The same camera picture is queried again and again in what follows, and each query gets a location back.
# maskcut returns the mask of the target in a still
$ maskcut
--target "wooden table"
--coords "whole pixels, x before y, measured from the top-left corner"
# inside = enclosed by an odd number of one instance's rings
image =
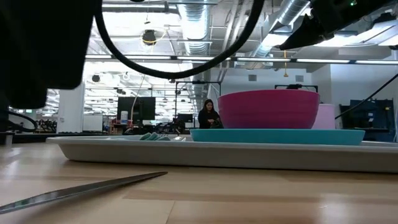
[[[0,215],[0,223],[398,223],[398,175],[81,163],[53,144],[0,148],[0,205],[155,171],[169,174]]]

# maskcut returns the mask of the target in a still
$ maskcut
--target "computer monitor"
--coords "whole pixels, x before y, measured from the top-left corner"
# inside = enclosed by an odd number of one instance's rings
[[[193,114],[178,114],[177,120],[183,121],[185,123],[193,122]]]
[[[135,97],[119,97],[118,98],[118,115],[117,119],[120,120],[121,112],[127,111],[128,118],[131,117],[131,108],[134,103]],[[136,104],[134,105],[132,119],[134,121],[142,120],[155,120],[155,97],[138,97]]]

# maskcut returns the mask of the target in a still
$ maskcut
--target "knife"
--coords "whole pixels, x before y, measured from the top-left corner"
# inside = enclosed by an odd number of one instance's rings
[[[154,177],[159,177],[159,176],[162,176],[165,174],[167,174],[167,172],[154,172],[154,173],[150,173],[150,174],[142,174],[142,175],[135,175],[135,176],[131,176],[131,177],[105,180],[105,181],[92,183],[92,184],[85,184],[85,185],[69,187],[69,188],[61,189],[61,190],[54,190],[51,192],[36,195],[34,197],[26,198],[23,200],[19,200],[17,202],[13,202],[13,203],[10,203],[7,205],[0,206],[0,215],[9,213],[9,212],[14,212],[14,211],[21,210],[21,209],[25,209],[25,208],[29,208],[29,207],[33,207],[36,205],[41,205],[44,203],[53,202],[55,200],[60,200],[60,199],[67,198],[67,197],[85,194],[88,192],[94,192],[96,190],[116,188],[116,187],[120,187],[123,185],[151,179]]]

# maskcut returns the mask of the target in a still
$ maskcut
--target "black cable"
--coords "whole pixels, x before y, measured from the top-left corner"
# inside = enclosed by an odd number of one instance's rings
[[[203,65],[200,65],[198,67],[195,67],[193,69],[189,69],[186,71],[182,72],[162,72],[154,69],[150,69],[147,67],[144,67],[142,65],[139,65],[137,63],[134,63],[130,61],[128,58],[126,58],[112,43],[111,38],[109,37],[108,31],[106,30],[105,23],[104,23],[104,17],[102,13],[102,0],[98,1],[99,5],[97,6],[96,12],[95,12],[95,21],[97,24],[98,32],[104,42],[104,44],[107,46],[109,51],[125,66],[146,74],[150,75],[153,77],[157,78],[165,78],[165,79],[179,79],[179,78],[187,78],[192,75],[199,74],[201,72],[204,72],[206,70],[211,69],[212,67],[215,67],[228,57],[230,57],[232,54],[237,52],[243,45],[244,43],[248,40],[250,37],[252,31],[256,27],[257,21],[262,13],[262,6],[264,4],[265,0],[254,0],[250,16],[248,18],[248,21],[246,23],[245,28],[243,29],[241,35],[237,39],[237,41],[230,46],[228,49],[226,49],[224,52],[220,53],[218,56],[215,58],[211,59],[210,61],[204,63]]]
[[[34,125],[33,129],[29,129],[29,128],[24,128],[21,125],[13,123],[12,121],[9,121],[9,120],[6,120],[6,121],[5,120],[0,120],[0,121],[5,121],[8,125],[10,125],[13,128],[13,130],[27,132],[27,133],[32,133],[32,132],[36,131],[36,129],[37,129],[36,121],[34,121],[32,118],[30,118],[28,116],[25,116],[25,115],[22,115],[22,114],[19,114],[19,113],[15,113],[15,112],[12,112],[12,111],[1,111],[0,110],[0,113],[7,113],[9,115],[14,115],[14,116],[18,116],[20,118],[24,118],[24,119],[28,120],[29,122],[31,122]]]
[[[353,106],[352,108],[342,112],[340,115],[338,115],[337,117],[335,117],[335,119],[345,115],[346,113],[355,110],[357,107],[361,106],[363,103],[365,103],[366,101],[368,101],[369,99],[371,99],[374,95],[378,94],[382,89],[384,89],[384,87],[386,87],[388,84],[390,84],[390,82],[394,81],[394,79],[396,79],[398,77],[397,75],[394,75],[394,77],[392,77],[390,80],[388,80],[383,86],[381,86],[378,90],[376,90],[372,95],[370,95],[369,97],[367,97],[365,100],[359,102],[357,105]]]

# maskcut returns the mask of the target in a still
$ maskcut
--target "dark hair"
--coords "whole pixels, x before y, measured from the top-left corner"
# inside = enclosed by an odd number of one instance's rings
[[[212,105],[213,105],[213,107],[211,108],[211,112],[214,112],[214,103],[213,103],[213,100],[211,100],[211,99],[207,99],[206,101],[205,101],[205,104],[203,105],[203,111],[207,111],[207,108],[206,108],[206,105],[208,104],[208,103],[211,103]]]

